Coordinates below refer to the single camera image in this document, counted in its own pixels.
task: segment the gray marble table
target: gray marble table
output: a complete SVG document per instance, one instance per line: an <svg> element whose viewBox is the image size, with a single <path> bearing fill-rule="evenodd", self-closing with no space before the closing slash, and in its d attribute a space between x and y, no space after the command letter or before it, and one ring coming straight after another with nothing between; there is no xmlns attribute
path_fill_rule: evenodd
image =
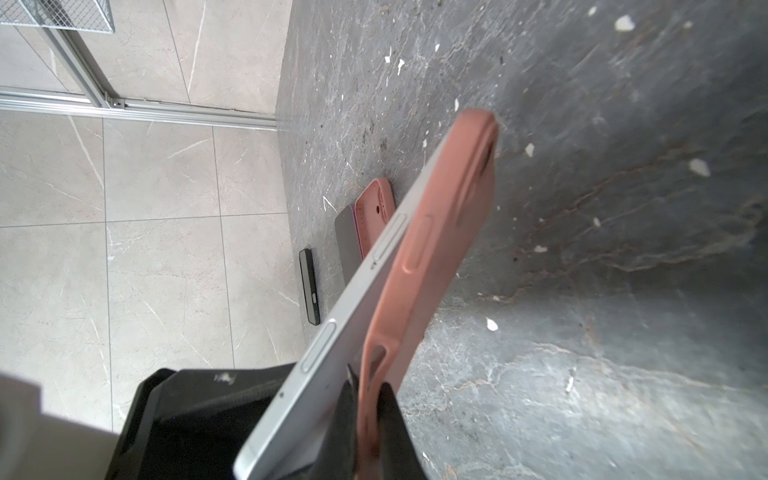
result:
<svg viewBox="0 0 768 480"><path fill-rule="evenodd" d="M337 210L402 199L457 110L502 127L398 396L431 478L765 478L767 65L765 2L294 0L280 149L323 316Z"/></svg>

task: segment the aluminum frame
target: aluminum frame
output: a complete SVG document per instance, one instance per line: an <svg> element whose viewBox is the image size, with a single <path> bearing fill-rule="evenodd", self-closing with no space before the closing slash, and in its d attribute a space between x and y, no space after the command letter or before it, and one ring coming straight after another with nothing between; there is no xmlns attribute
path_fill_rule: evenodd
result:
<svg viewBox="0 0 768 480"><path fill-rule="evenodd" d="M277 122L275 117L271 115L165 101L113 98L107 89L101 85L88 62L85 61L77 44L72 40L70 32L54 28L42 28L41 31L51 50L67 68L83 94L0 87L0 109L32 111L42 114L277 130Z"/></svg>

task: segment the metal wire basket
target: metal wire basket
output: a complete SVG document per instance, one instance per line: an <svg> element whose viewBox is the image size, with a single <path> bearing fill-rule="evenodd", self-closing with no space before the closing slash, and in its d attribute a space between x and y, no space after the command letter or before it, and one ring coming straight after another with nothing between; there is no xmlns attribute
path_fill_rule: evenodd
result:
<svg viewBox="0 0 768 480"><path fill-rule="evenodd" d="M0 24L114 33L109 0L0 0Z"/></svg>

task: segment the phone side button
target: phone side button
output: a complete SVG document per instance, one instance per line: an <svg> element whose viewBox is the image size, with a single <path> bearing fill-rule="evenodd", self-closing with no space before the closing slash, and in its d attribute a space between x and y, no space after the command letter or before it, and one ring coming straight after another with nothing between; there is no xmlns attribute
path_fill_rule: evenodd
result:
<svg viewBox="0 0 768 480"><path fill-rule="evenodd" d="M380 242L377 242L378 246L376 247L376 250L373 251L374 261L378 262L384 256L387 247L392 243L392 239L397 237L398 232L402 229L402 225L406 222L407 216L408 214L398 214L397 217L392 219L392 228L389 228L389 231L386 232L386 238L382 238Z"/></svg>
<svg viewBox="0 0 768 480"><path fill-rule="evenodd" d="M317 357L323 351L323 347L328 343L328 340L333 336L333 332L336 330L336 321L331 319L326 322L323 327L323 331L317 334L314 343L310 347L309 352L306 354L306 358L301 362L301 371L304 373L309 372L312 365L317 361Z"/></svg>

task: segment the metal rail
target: metal rail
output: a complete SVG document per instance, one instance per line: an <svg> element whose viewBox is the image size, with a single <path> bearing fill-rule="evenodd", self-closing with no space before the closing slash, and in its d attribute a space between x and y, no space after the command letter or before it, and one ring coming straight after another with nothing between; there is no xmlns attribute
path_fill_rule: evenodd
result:
<svg viewBox="0 0 768 480"><path fill-rule="evenodd" d="M239 127L254 130L277 129L274 117L254 114L249 111L131 98L112 98L110 102L109 108L99 108L95 107L85 95L23 88L0 88L0 109L3 110L213 125L215 127Z"/></svg>

